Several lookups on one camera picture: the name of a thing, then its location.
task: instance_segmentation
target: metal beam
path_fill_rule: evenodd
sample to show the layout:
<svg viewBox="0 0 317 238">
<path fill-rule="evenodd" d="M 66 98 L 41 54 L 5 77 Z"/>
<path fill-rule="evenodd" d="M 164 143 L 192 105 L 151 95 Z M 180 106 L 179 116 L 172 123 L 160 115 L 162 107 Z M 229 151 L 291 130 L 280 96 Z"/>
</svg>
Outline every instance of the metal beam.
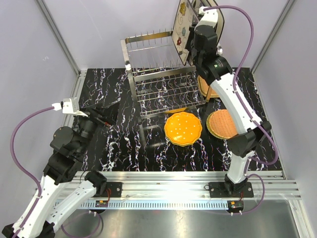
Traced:
<svg viewBox="0 0 317 238">
<path fill-rule="evenodd" d="M 63 40 L 61 33 L 59 32 L 56 23 L 54 22 L 54 19 L 45 4 L 44 0 L 35 0 L 35 3 L 38 5 L 40 11 L 42 12 L 47 24 L 49 25 L 50 29 L 52 30 L 52 33 L 54 34 L 59 46 L 61 47 L 62 51 L 64 52 L 70 66 L 72 67 L 73 71 L 75 72 L 76 76 L 79 76 L 80 69 L 78 65 L 76 64 L 76 61 L 74 60 L 73 56 L 71 55 L 69 49 L 67 48 L 67 45 L 65 41 Z"/>
<path fill-rule="evenodd" d="M 276 34 L 279 32 L 283 22 L 285 21 L 287 15 L 289 14 L 289 12 L 291 11 L 294 3 L 296 2 L 296 0 L 288 0 L 287 3 L 284 6 L 283 11 L 281 12 L 280 16 L 278 17 L 270 35 L 268 36 L 257 60 L 255 61 L 254 65 L 251 67 L 251 71 L 254 74 L 255 71 L 257 70 L 257 68 L 259 67 L 264 55 L 266 54 L 267 50 L 269 49 L 269 47 L 271 46 Z"/>
</svg>

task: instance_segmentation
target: wire rack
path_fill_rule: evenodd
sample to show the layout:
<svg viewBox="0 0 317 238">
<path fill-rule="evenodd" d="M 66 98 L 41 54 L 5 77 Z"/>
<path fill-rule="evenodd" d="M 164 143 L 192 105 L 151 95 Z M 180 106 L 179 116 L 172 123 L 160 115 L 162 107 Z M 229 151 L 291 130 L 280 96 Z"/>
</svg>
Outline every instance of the wire rack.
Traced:
<svg viewBox="0 0 317 238">
<path fill-rule="evenodd" d="M 205 104 L 194 66 L 184 66 L 172 31 L 133 36 L 121 41 L 132 98 L 140 119 Z"/>
</svg>

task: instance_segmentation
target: marble tabletop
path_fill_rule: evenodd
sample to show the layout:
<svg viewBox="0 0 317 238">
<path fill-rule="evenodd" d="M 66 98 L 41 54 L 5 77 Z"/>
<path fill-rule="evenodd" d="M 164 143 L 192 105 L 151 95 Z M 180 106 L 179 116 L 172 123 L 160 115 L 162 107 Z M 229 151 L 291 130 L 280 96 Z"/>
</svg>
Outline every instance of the marble tabletop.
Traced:
<svg viewBox="0 0 317 238">
<path fill-rule="evenodd" d="M 265 119 L 257 87 L 249 68 L 238 75 L 238 84 L 256 113 Z M 145 119 L 138 125 L 137 110 L 125 69 L 88 69 L 79 100 L 80 107 L 107 107 L 120 102 L 117 124 L 97 129 L 85 156 L 82 170 L 100 171 L 226 171 L 232 153 L 227 142 L 212 136 L 206 127 L 207 116 L 216 110 L 225 109 L 220 99 L 211 99 L 207 111 L 190 110 L 200 118 L 203 131 L 193 145 L 173 145 L 165 137 L 164 123 L 169 115 Z M 256 156 L 263 161 L 272 161 L 274 150 L 267 139 L 256 149 Z M 265 166 L 254 161 L 249 170 L 281 171 L 278 161 Z"/>
</svg>

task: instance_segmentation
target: orange plate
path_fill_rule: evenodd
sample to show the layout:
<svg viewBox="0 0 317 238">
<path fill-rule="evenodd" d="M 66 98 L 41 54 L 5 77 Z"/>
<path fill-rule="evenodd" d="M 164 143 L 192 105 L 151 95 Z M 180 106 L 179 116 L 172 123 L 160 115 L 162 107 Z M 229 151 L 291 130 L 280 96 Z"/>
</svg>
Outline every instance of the orange plate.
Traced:
<svg viewBox="0 0 317 238">
<path fill-rule="evenodd" d="M 192 113 L 175 113 L 167 119 L 164 126 L 166 137 L 175 145 L 192 145 L 199 139 L 203 127 Z"/>
</svg>

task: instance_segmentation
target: purple cable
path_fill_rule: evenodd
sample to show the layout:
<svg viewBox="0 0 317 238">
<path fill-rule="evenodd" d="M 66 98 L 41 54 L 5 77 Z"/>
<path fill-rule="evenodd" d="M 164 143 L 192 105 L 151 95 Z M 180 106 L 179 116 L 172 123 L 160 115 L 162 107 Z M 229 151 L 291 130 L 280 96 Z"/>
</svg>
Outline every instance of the purple cable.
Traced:
<svg viewBox="0 0 317 238">
<path fill-rule="evenodd" d="M 23 168 L 23 166 L 19 163 L 18 159 L 16 158 L 16 155 L 15 155 L 15 152 L 14 152 L 14 139 L 15 139 L 15 135 L 16 133 L 18 132 L 19 128 L 29 119 L 31 119 L 32 117 L 40 114 L 40 113 L 43 113 L 43 112 L 47 112 L 49 110 L 52 110 L 54 109 L 54 107 L 49 107 L 49 108 L 45 108 L 45 109 L 42 109 L 42 110 L 39 110 L 31 115 L 29 115 L 28 117 L 26 117 L 25 119 L 23 119 L 16 127 L 15 129 L 13 130 L 13 133 L 12 133 L 12 136 L 11 136 L 11 139 L 10 139 L 10 152 L 11 152 L 11 156 L 12 156 L 12 159 L 13 161 L 15 162 L 15 164 L 17 165 L 17 167 L 23 172 L 25 173 L 28 177 L 30 177 L 31 179 L 33 179 L 33 181 L 36 183 L 37 187 L 38 187 L 38 197 L 41 197 L 42 195 L 42 189 L 41 189 L 41 184 L 40 182 L 30 173 L 28 172 L 25 168 Z M 30 217 L 31 213 L 33 212 L 36 204 L 38 203 L 39 201 L 39 198 L 36 198 L 30 211 L 28 212 L 28 214 L 26 214 L 24 220 L 22 221 L 21 225 L 20 225 L 20 228 L 22 228 L 24 226 L 24 224 L 26 223 L 26 221 L 28 220 L 28 218 Z M 21 229 L 18 229 L 12 238 L 16 238 L 16 236 L 19 234 L 19 232 L 21 231 Z"/>
<path fill-rule="evenodd" d="M 237 82 L 237 76 L 238 76 L 238 73 L 250 51 L 250 48 L 251 48 L 251 44 L 252 44 L 252 41 L 253 41 L 253 36 L 254 36 L 254 27 L 253 27 L 253 22 L 250 18 L 250 16 L 244 11 L 242 10 L 241 8 L 238 8 L 236 6 L 229 6 L 229 5 L 223 5 L 223 6 L 212 6 L 212 7 L 206 7 L 204 9 L 204 11 L 207 11 L 207 10 L 212 10 L 212 9 L 221 9 L 221 8 L 228 8 L 228 9 L 234 9 L 234 10 L 237 10 L 239 12 L 241 12 L 243 15 L 245 15 L 245 17 L 248 19 L 249 21 L 249 24 L 250 24 L 250 28 L 251 28 L 251 36 L 250 36 L 250 41 L 249 41 L 249 45 L 247 47 L 247 50 L 246 52 L 244 53 L 244 56 L 234 74 L 234 77 L 233 77 L 233 82 L 232 82 L 232 85 L 233 85 L 233 89 L 236 91 L 237 90 L 237 86 L 236 86 L 236 82 Z M 236 95 L 242 105 L 242 107 L 244 108 L 244 110 L 246 111 L 246 113 L 248 114 L 248 116 L 250 117 L 250 119 L 252 120 L 253 117 L 251 115 L 251 113 L 249 112 L 247 106 L 244 104 L 244 102 L 242 101 L 242 98 L 241 96 L 236 92 Z M 256 121 L 253 121 L 254 124 L 263 132 L 263 134 L 268 138 L 269 142 L 272 144 L 273 148 L 274 148 L 274 151 L 275 151 L 275 157 L 274 157 L 274 160 L 272 162 L 265 162 L 265 161 L 261 161 L 255 157 L 250 157 L 252 160 L 260 163 L 260 164 L 264 164 L 264 165 L 273 165 L 276 163 L 276 161 L 278 160 L 278 151 L 277 151 L 277 147 L 276 147 L 276 144 L 274 143 L 274 141 L 272 140 L 272 138 L 270 137 L 270 135 L 266 132 L 266 130 L 264 130 L 264 128 L 258 124 Z"/>
<path fill-rule="evenodd" d="M 98 215 L 98 218 L 99 218 L 99 219 L 98 219 L 98 224 L 97 224 L 96 228 L 93 230 L 93 232 L 92 232 L 90 235 L 86 236 L 86 237 L 75 237 L 75 236 L 72 236 L 71 234 L 69 234 L 69 233 L 65 230 L 65 228 L 64 228 L 63 225 L 61 225 L 60 228 L 61 228 L 62 231 L 65 233 L 65 235 L 67 235 L 68 237 L 71 237 L 71 238 L 89 238 L 89 237 L 91 237 L 94 233 L 97 232 L 97 230 L 98 230 L 98 228 L 99 228 L 99 226 L 100 226 L 100 222 L 101 222 L 101 220 L 102 220 L 101 215 L 100 215 L 99 213 L 96 213 L 96 214 Z"/>
</svg>

